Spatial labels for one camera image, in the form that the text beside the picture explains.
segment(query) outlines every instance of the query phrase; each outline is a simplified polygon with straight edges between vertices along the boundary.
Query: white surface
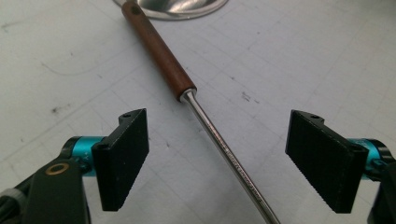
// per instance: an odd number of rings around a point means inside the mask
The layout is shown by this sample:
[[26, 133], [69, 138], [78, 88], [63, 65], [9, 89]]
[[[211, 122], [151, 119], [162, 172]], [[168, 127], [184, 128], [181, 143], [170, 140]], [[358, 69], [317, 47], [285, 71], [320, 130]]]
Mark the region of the white surface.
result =
[[[153, 21], [197, 98], [282, 223], [365, 223], [377, 184], [336, 215], [284, 153], [290, 110], [396, 155], [396, 2], [230, 0], [192, 21]], [[146, 108], [150, 153], [118, 213], [98, 223], [263, 223], [186, 105], [176, 102], [111, 0], [0, 3], [0, 189], [75, 135], [108, 135]]]

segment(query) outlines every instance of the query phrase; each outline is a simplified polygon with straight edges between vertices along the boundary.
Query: metal rod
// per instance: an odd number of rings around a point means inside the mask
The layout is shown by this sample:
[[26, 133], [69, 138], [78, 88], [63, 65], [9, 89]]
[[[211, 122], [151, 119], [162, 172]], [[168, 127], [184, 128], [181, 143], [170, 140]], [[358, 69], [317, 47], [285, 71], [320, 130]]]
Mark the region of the metal rod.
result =
[[225, 141], [222, 139], [219, 132], [216, 130], [216, 127], [207, 117], [205, 111], [200, 107], [200, 105], [196, 101], [195, 93], [196, 90], [188, 89], [183, 92], [183, 94], [180, 97], [180, 100], [183, 103], [187, 103], [191, 107], [193, 113], [198, 118], [202, 126], [205, 128], [207, 134], [209, 134], [210, 138], [215, 143], [220, 154], [224, 157], [224, 159], [227, 161], [229, 166], [232, 168], [233, 173], [236, 175], [239, 182], [244, 187], [246, 193], [248, 194], [250, 199], [254, 202], [256, 207], [259, 209], [266, 223], [280, 224], [279, 220], [277, 219], [275, 213], [272, 211], [268, 202], [264, 200], [259, 190], [254, 185], [253, 181], [248, 176], [248, 173], [244, 170], [242, 165], [239, 163], [238, 159], [235, 157], [233, 152], [230, 150], [230, 148], [227, 146]]

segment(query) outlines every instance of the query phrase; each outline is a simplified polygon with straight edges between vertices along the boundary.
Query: wooden handle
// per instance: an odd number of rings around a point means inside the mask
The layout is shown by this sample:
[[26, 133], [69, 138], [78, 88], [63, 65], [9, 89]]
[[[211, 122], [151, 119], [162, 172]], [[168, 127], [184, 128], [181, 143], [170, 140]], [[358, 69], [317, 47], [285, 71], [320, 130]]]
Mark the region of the wooden handle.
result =
[[180, 101], [180, 96], [184, 91], [196, 89], [140, 6], [134, 1], [126, 2], [122, 5], [122, 13], [144, 43], [176, 99]]

